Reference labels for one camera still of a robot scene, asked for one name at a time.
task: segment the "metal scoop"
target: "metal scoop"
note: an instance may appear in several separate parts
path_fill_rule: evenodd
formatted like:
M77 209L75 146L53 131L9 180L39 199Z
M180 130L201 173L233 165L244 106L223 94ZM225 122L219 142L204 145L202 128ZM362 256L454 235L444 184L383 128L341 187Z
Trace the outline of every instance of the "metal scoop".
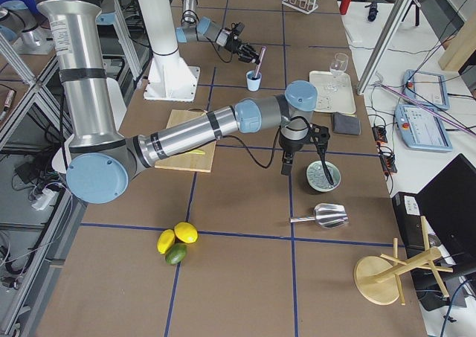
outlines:
M314 207L314 216L296 216L290 218L290 223L315 220L322 228L336 228L349 222L343 205L320 203Z

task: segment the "blue cable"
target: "blue cable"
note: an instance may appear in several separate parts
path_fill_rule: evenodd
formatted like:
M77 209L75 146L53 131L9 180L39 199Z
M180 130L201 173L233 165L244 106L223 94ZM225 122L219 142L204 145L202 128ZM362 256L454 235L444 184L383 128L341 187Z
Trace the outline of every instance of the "blue cable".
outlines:
M449 303L448 312L447 312L446 315L445 315L445 321L443 322L443 327L441 327L440 337L443 337L443 333L445 333L446 322L448 322L449 313L450 313L450 311L451 311L451 308L453 307L453 303L454 303L454 300L456 300L456 297L457 297L457 295L458 295L458 292L461 290L461 288L462 288L464 285L466 285L468 282L473 281L473 280L475 280L475 279L469 279L469 280L463 281L463 282L457 287L457 289L454 291L453 297L451 298L451 301L450 301L450 303Z

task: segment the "drinking glass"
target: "drinking glass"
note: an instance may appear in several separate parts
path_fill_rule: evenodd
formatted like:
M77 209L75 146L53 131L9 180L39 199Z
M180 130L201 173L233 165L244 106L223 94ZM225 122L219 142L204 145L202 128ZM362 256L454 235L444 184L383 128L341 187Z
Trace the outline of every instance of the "drinking glass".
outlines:
M337 53L329 65L329 70L332 73L333 79L327 88L333 92L338 91L338 77L340 77L346 70L349 64L349 56L345 53Z

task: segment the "white plug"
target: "white plug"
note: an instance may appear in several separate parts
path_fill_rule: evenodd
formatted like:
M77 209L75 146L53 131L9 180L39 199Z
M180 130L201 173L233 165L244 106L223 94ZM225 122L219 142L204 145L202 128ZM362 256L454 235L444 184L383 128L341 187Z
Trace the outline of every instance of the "white plug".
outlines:
M50 190L49 188L44 188L42 193L37 196L35 202L31 205L37 211L43 211L46 207L49 206L51 200L56 196L57 192Z

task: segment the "wooden round base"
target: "wooden round base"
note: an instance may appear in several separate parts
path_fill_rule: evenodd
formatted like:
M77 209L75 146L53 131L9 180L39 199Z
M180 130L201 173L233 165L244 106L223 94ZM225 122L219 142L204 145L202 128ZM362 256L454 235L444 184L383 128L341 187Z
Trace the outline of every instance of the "wooden round base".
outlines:
M390 305L399 298L396 279L390 278L383 283L376 283L372 276L392 267L381 257L363 257L354 268L354 281L363 296L378 305Z

